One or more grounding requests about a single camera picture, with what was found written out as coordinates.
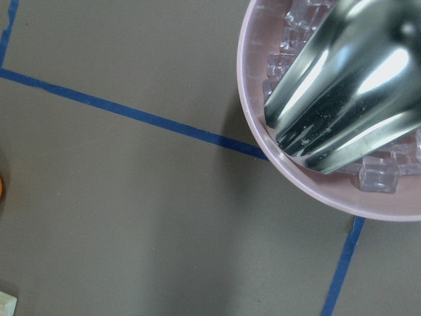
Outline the bamboo cutting board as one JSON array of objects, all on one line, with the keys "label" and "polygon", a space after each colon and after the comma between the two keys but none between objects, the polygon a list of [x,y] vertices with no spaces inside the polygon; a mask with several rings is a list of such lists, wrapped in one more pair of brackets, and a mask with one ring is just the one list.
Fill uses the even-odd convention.
[{"label": "bamboo cutting board", "polygon": [[13,316],[17,304],[17,298],[0,292],[0,316]]}]

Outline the metal scoop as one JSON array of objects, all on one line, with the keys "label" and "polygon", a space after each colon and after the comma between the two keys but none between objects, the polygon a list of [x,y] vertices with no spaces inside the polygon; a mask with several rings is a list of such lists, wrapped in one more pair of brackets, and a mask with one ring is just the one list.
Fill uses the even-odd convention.
[{"label": "metal scoop", "polygon": [[279,148],[331,172],[420,127],[420,2],[338,1],[264,104]]}]

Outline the orange fruit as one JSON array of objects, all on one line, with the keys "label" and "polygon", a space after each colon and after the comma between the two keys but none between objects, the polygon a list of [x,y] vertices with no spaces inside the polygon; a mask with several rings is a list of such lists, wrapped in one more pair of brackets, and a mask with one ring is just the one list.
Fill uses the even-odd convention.
[{"label": "orange fruit", "polygon": [[0,178],[0,200],[3,197],[3,190],[4,190],[3,179]]}]

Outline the clear ice cube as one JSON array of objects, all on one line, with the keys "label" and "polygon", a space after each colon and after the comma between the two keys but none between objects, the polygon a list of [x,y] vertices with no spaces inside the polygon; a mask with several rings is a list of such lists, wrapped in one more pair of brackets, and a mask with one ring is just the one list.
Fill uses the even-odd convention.
[{"label": "clear ice cube", "polygon": [[399,179],[399,167],[392,158],[366,156],[359,171],[359,189],[363,192],[394,194]]}]

